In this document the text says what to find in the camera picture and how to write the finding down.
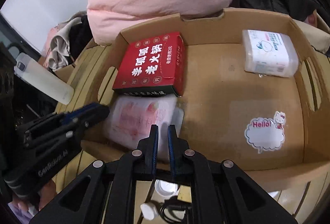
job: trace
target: silver screw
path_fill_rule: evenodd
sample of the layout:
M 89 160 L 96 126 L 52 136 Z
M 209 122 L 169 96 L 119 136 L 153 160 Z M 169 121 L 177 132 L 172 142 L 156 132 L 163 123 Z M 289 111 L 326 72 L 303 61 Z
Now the silver screw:
M 234 166 L 234 163 L 231 160 L 225 160 L 223 162 L 223 165 L 226 166 L 227 168 L 232 168 Z
M 133 150 L 132 151 L 132 155 L 135 156 L 135 157 L 138 157 L 138 156 L 141 156 L 142 155 L 142 151 L 141 150 Z
M 184 154 L 186 154 L 187 156 L 194 156 L 195 152 L 192 149 L 187 149 Z
M 103 165 L 103 161 L 95 161 L 93 162 L 93 166 L 95 168 L 100 168 Z
M 68 132 L 65 134 L 65 136 L 66 136 L 67 138 L 72 137 L 72 136 L 73 136 L 73 131 L 68 131 Z

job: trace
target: purple fabric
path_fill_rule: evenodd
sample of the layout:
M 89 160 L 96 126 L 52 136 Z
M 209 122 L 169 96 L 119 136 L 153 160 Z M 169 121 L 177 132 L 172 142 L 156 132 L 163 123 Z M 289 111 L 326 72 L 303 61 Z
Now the purple fabric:
M 22 212 L 11 203 L 8 204 L 8 206 L 22 224 L 29 224 L 32 218 L 32 215 L 29 212 Z

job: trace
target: white bottle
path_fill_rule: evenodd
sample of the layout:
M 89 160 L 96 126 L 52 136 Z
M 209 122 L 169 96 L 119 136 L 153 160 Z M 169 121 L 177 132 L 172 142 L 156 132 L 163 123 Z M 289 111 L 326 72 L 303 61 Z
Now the white bottle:
M 18 77 L 58 102 L 64 105 L 70 103 L 74 93 L 70 85 L 61 81 L 23 52 L 17 56 L 16 62 L 14 70 Z
M 245 71 L 292 77 L 298 69 L 298 56 L 287 35 L 243 30 L 243 45 L 246 52 Z

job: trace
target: red cardboard package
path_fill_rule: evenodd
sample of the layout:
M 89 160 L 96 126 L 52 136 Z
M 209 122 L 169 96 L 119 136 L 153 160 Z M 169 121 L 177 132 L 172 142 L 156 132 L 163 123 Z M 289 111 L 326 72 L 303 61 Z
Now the red cardboard package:
M 184 58 L 184 42 L 179 32 L 131 43 L 113 90 L 134 96 L 182 96 Z

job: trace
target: white plastic cap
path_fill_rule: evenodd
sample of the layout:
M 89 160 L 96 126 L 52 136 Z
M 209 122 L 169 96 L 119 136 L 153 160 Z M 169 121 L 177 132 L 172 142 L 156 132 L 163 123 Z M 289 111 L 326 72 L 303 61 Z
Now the white plastic cap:
M 153 203 L 145 203 L 140 205 L 143 217 L 147 220 L 153 220 L 158 217 L 158 211 Z
M 155 182 L 155 190 L 160 196 L 170 198 L 178 191 L 178 185 L 157 179 Z

